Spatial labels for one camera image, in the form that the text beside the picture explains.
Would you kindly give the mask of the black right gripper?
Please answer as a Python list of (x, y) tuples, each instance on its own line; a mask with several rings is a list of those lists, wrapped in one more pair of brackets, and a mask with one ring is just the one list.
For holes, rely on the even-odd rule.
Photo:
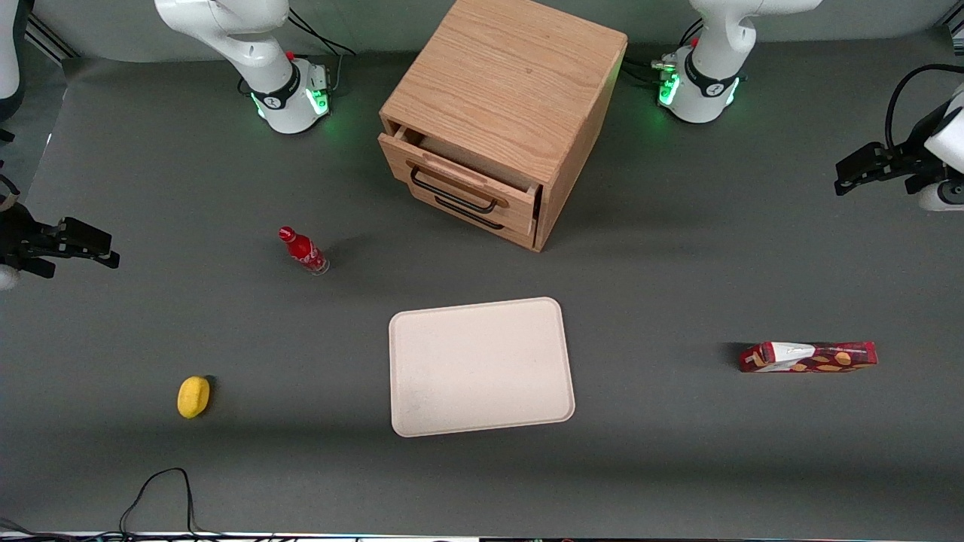
[(2, 203), (1, 275), (20, 280), (24, 273), (43, 279), (55, 276), (57, 266), (45, 256), (59, 253), (59, 242), (72, 249), (68, 257), (97, 262), (110, 269), (120, 266), (121, 256), (111, 251), (111, 234), (76, 218), (63, 218), (55, 225), (39, 222), (19, 202)]

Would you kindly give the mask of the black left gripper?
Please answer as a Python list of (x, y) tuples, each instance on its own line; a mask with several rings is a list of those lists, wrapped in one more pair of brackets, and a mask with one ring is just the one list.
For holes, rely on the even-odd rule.
[(834, 195), (846, 196), (862, 185), (905, 178), (908, 194), (918, 194), (927, 186), (946, 178), (944, 162), (925, 148), (926, 140), (936, 133), (944, 113), (929, 113), (913, 126), (906, 140), (897, 145), (892, 137), (894, 116), (885, 117), (886, 147), (867, 143), (837, 162)]

